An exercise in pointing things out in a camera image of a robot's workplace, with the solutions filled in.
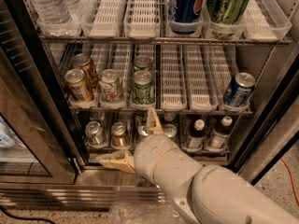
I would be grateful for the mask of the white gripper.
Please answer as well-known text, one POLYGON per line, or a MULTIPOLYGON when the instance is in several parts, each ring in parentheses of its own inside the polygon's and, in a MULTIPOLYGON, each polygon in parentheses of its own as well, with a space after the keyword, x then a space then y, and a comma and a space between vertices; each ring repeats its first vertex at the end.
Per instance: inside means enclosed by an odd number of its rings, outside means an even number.
POLYGON ((134 156, 128 150, 118 150, 95 159, 109 169, 131 174, 136 171, 167 194, 174 194, 180 187, 188 189, 203 165, 184 153, 165 134, 161 134, 164 130, 152 106, 148 109, 147 131, 151 135, 137 145, 134 156))

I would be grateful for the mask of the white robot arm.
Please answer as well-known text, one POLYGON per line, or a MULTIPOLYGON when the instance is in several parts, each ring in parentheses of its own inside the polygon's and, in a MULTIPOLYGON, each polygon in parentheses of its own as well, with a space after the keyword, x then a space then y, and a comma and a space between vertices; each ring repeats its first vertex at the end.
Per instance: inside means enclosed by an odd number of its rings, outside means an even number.
POLYGON ((219 165, 203 165, 164 134, 156 110, 148 109, 149 135, 133 153, 100 155, 107 168, 137 173, 159 186, 188 224, 299 224, 299 219, 248 181, 219 165))

